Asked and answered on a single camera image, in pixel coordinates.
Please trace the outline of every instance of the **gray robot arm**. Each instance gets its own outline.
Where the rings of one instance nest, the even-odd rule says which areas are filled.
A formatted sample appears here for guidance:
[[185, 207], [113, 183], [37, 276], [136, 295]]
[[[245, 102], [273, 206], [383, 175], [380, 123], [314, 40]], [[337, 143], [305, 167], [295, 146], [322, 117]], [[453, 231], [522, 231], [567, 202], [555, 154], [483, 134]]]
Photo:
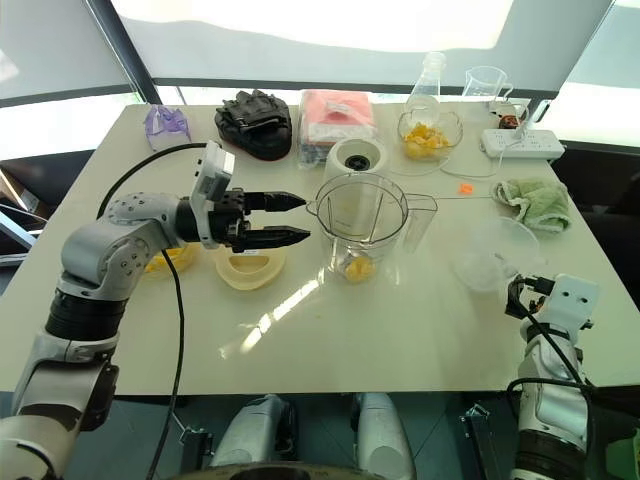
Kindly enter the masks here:
[[232, 170], [233, 156], [209, 142], [189, 199], [130, 194], [68, 238], [49, 318], [14, 393], [14, 416], [0, 420], [0, 479], [60, 478], [78, 433], [106, 420], [118, 326], [154, 255], [185, 242], [243, 251], [309, 235], [287, 226], [251, 230], [244, 216], [252, 209], [286, 211], [305, 202], [284, 192], [226, 191]]
[[[541, 328], [560, 348], [582, 382], [582, 353], [575, 347], [578, 332], [592, 326], [590, 316], [598, 297], [598, 286], [570, 275], [555, 281], [526, 279], [534, 291], [547, 297], [534, 315]], [[521, 286], [512, 284], [510, 290]], [[517, 309], [514, 316], [522, 318]], [[520, 329], [527, 342], [521, 378], [574, 382], [551, 344], [530, 320]], [[519, 441], [513, 480], [583, 480], [588, 442], [588, 401], [583, 390], [563, 385], [527, 382], [522, 385]]]

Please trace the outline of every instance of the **orange sticker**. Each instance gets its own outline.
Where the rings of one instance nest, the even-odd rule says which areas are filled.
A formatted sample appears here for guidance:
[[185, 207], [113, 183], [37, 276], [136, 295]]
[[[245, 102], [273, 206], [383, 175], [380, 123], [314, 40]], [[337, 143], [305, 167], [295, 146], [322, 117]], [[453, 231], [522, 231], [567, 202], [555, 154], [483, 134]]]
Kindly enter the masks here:
[[463, 195], [471, 195], [473, 193], [473, 185], [471, 185], [470, 183], [461, 183], [458, 193], [461, 193]]

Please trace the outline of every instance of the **table surface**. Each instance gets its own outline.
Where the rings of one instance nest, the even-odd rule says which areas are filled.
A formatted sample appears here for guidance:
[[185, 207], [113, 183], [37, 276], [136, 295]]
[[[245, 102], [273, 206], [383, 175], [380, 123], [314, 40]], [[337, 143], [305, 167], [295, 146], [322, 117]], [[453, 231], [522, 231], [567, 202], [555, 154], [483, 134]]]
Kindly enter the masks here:
[[[93, 220], [115, 180], [152, 153], [142, 128], [148, 108], [136, 105], [123, 111], [0, 297], [0, 390], [13, 390], [34, 334], [47, 319], [61, 271], [63, 242], [75, 228]], [[180, 108], [189, 119], [194, 141], [219, 138], [213, 123], [215, 107]], [[374, 110], [393, 161], [406, 167], [395, 135], [401, 106], [375, 105]], [[295, 124], [295, 107], [292, 117]], [[478, 149], [485, 126], [482, 122], [465, 125], [464, 140], [454, 150], [449, 169], [490, 171], [490, 161]], [[295, 146], [277, 162], [262, 162], [234, 147], [225, 148], [236, 154], [231, 186], [288, 190], [311, 199], [322, 183], [321, 169], [297, 167]], [[188, 195], [200, 153], [187, 150], [154, 162], [128, 180], [119, 194], [144, 190]], [[335, 281], [323, 270], [320, 231], [304, 208], [255, 212], [250, 217], [254, 223], [289, 224], [311, 230], [312, 236], [289, 247], [279, 277], [252, 292], [227, 286], [215, 271], [211, 253], [199, 251], [196, 262], [180, 275], [186, 313], [180, 392], [505, 388], [517, 376], [523, 357], [520, 322], [503, 313], [506, 292], [470, 292], [453, 274], [451, 262], [479, 223], [511, 214], [487, 198], [490, 185], [527, 176], [556, 178], [545, 161], [505, 159], [496, 177], [465, 181], [475, 187], [474, 194], [465, 197], [457, 193], [463, 180], [442, 172], [413, 177], [392, 174], [406, 192], [439, 198], [439, 211], [415, 254], [395, 249], [392, 260], [373, 281], [362, 285]], [[638, 383], [640, 313], [575, 206], [570, 208], [572, 228], [560, 235], [538, 235], [546, 260], [539, 273], [570, 273], [601, 285], [593, 314], [595, 327], [580, 336], [586, 373], [596, 385]], [[256, 329], [262, 318], [271, 319], [271, 324], [265, 327], [263, 320], [261, 329]], [[121, 368], [117, 393], [168, 394], [178, 346], [170, 278], [145, 276], [140, 281], [120, 334], [114, 356]]]

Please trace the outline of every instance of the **green towel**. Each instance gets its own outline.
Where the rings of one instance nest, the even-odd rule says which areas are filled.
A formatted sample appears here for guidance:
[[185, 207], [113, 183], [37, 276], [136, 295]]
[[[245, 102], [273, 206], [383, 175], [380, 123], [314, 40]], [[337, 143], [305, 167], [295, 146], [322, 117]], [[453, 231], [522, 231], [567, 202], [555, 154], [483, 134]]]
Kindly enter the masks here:
[[571, 225], [567, 187], [543, 178], [512, 179], [496, 183], [491, 196], [518, 207], [516, 220], [536, 230], [559, 233]]

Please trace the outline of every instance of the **power strip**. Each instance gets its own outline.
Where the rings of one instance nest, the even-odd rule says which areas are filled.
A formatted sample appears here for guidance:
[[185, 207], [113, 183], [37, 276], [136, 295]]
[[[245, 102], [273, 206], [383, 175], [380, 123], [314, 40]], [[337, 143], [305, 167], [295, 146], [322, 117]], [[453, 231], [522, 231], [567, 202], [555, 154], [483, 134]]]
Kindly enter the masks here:
[[551, 130], [527, 130], [518, 138], [516, 130], [488, 129], [482, 132], [482, 146], [491, 158], [544, 158], [555, 160], [564, 153], [564, 147]]

